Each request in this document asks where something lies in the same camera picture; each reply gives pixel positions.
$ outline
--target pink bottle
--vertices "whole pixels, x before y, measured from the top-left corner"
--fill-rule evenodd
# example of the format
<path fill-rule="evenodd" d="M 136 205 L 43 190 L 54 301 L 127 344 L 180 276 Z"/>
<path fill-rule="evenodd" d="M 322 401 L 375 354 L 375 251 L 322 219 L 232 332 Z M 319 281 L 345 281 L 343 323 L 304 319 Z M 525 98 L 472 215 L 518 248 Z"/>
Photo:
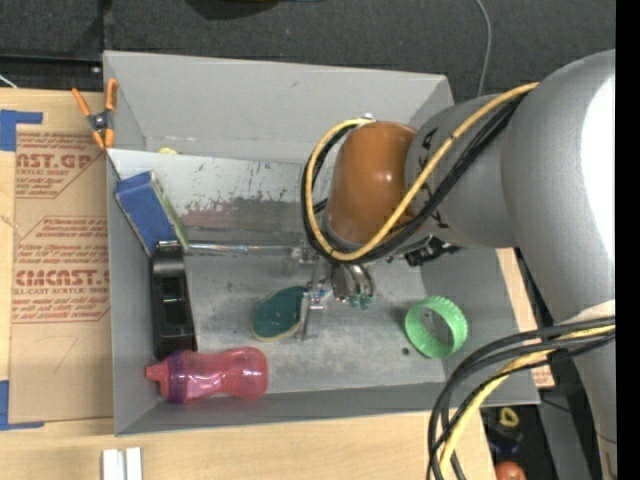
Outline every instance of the pink bottle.
<path fill-rule="evenodd" d="M 218 354 L 178 350 L 147 366 L 146 377 L 159 382 L 160 394 L 173 403 L 196 402 L 216 393 L 256 400 L 267 390 L 267 358 L 253 347 Z"/>

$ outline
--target blue tape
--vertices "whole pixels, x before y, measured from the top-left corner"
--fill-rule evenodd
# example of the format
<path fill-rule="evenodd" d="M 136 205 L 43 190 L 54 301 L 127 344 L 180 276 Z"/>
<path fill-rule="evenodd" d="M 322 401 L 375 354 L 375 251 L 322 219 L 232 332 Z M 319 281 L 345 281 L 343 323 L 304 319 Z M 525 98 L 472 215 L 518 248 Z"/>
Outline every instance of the blue tape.
<path fill-rule="evenodd" d="M 9 381 L 0 381 L 0 431 L 19 430 L 21 428 L 39 428 L 44 423 L 19 423 L 9 425 Z"/>
<path fill-rule="evenodd" d="M 0 110 L 0 151 L 16 150 L 18 124 L 42 124 L 42 112 Z"/>

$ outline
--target orange clip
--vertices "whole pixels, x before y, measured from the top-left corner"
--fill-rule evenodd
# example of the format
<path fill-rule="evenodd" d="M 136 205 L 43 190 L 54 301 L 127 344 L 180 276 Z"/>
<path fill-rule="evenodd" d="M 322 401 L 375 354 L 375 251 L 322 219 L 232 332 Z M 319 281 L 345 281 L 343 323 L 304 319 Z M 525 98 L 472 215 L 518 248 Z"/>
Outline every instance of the orange clip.
<path fill-rule="evenodd" d="M 105 110 L 100 114 L 92 114 L 89 110 L 87 102 L 76 88 L 71 89 L 71 93 L 76 99 L 80 112 L 89 121 L 89 127 L 93 130 L 93 138 L 102 151 L 105 148 L 112 148 L 115 141 L 115 134 L 111 129 L 111 113 L 115 112 L 117 106 L 116 93 L 118 91 L 118 81 L 110 78 L 107 82 L 107 90 L 105 92 Z"/>

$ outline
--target green ring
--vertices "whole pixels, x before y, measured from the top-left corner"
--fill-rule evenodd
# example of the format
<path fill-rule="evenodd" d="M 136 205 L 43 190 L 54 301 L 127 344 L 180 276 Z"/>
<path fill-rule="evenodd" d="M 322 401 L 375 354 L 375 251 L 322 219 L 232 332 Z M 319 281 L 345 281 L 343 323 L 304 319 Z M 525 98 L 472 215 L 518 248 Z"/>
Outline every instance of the green ring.
<path fill-rule="evenodd" d="M 422 322 L 425 309 L 438 313 L 451 329 L 453 343 L 442 343 L 433 336 Z M 460 350 L 469 333 L 467 319 L 452 301 L 445 297 L 432 295 L 416 303 L 404 319 L 404 328 L 409 341 L 423 355 L 436 359 L 447 357 Z"/>

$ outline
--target black floor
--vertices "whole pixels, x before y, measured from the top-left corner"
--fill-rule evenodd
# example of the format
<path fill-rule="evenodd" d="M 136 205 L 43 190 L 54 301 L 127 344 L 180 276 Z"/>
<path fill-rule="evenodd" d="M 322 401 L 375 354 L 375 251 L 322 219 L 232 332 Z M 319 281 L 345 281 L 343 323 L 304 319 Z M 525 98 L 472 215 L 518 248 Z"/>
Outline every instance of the black floor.
<path fill-rule="evenodd" d="M 616 45 L 616 0 L 482 1 L 493 23 L 485 92 Z M 0 73 L 29 87 L 89 87 L 100 77 L 87 64 L 106 46 L 440 73 L 463 100 L 476 94 L 486 43 L 472 0 L 113 0 L 104 22 L 99 3 L 0 0 Z M 25 63 L 34 56 L 83 62 Z"/>

